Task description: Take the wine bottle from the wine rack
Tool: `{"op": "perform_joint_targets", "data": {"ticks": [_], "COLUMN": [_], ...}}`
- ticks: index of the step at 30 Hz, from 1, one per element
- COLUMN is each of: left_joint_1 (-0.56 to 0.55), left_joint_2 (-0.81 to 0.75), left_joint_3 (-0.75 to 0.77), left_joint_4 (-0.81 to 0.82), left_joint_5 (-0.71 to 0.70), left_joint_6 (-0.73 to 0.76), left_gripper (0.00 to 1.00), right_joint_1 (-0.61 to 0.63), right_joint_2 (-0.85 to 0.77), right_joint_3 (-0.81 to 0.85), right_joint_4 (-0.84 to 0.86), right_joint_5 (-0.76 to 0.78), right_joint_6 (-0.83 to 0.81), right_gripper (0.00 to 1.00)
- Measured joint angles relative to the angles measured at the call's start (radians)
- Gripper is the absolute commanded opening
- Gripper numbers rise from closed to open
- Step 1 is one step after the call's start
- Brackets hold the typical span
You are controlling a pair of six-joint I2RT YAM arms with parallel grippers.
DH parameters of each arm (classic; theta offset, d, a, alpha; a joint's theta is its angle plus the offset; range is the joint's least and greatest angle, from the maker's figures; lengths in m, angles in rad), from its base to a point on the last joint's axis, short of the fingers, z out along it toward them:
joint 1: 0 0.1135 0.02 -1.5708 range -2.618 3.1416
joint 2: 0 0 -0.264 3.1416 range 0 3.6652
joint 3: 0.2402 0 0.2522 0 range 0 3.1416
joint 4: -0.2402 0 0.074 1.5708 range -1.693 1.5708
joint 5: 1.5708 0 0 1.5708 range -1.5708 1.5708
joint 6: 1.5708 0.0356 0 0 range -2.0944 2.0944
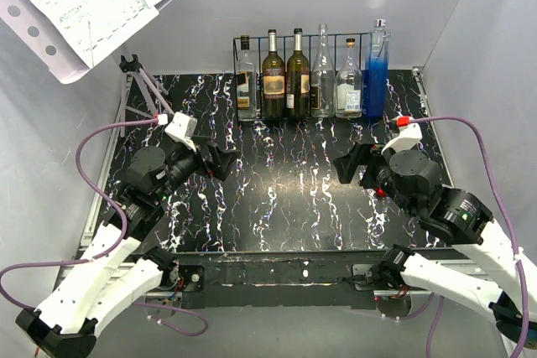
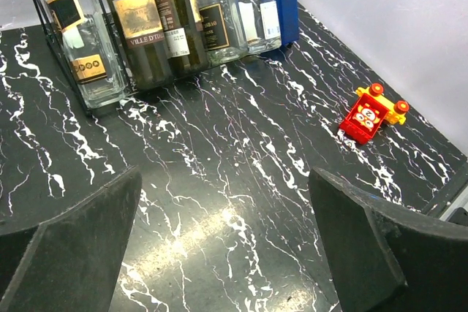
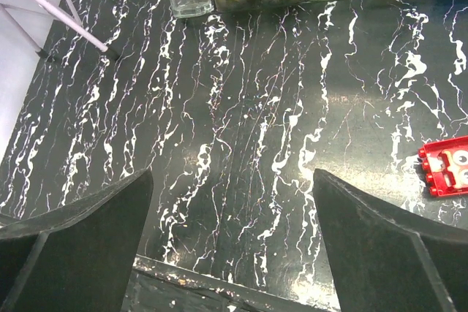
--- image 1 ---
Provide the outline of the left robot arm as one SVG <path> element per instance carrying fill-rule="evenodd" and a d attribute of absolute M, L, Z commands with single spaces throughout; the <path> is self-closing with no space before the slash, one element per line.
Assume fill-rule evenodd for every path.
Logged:
<path fill-rule="evenodd" d="M 50 357 L 87 357 L 97 337 L 124 309 L 155 288 L 168 291 L 179 279 L 173 255 L 157 246 L 142 254 L 125 274 L 113 275 L 164 216 L 164 202 L 193 174 L 223 181 L 237 160 L 236 150 L 206 143 L 140 148 L 132 157 L 117 195 L 90 246 L 58 288 L 39 306 L 23 309 L 18 327 Z"/>

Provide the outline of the tall clear bottle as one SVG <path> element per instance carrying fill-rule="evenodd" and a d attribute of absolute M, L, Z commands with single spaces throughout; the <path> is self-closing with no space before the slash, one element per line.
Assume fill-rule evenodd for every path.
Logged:
<path fill-rule="evenodd" d="M 317 118 L 333 117 L 335 71 L 329 50 L 326 23 L 319 25 L 318 34 L 318 50 L 311 68 L 310 114 Z"/>

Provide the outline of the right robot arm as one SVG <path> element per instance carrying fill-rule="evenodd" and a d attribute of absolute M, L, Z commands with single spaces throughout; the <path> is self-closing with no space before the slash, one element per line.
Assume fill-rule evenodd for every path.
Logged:
<path fill-rule="evenodd" d="M 524 346 L 536 347 L 536 266 L 523 252 L 514 252 L 498 221 L 475 195 L 442 183 L 440 165 L 416 149 L 393 152 L 379 144 L 360 144 L 334 160 L 338 179 L 360 181 L 389 197 L 420 227 L 464 254 L 489 277 L 487 281 L 436 266 L 405 246 L 389 248 L 383 260 L 353 280 L 388 288 L 423 288 L 482 314 L 513 342 L 524 327 L 522 291 L 516 265 L 524 268 L 529 323 Z"/>

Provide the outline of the blue square glass bottle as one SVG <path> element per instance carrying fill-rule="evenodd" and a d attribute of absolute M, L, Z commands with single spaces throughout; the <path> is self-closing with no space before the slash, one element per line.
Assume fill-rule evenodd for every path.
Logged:
<path fill-rule="evenodd" d="M 369 33 L 369 46 L 363 77 L 364 116 L 377 119 L 383 116 L 388 85 L 390 32 L 386 29 L 386 21 L 378 18 L 373 30 Z"/>

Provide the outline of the clear round bottle cork stopper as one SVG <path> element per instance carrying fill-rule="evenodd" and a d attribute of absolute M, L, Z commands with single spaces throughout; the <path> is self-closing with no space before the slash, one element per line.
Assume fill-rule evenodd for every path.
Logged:
<path fill-rule="evenodd" d="M 362 72 L 357 66 L 356 40 L 346 39 L 345 62 L 336 76 L 336 112 L 338 118 L 362 115 Z"/>

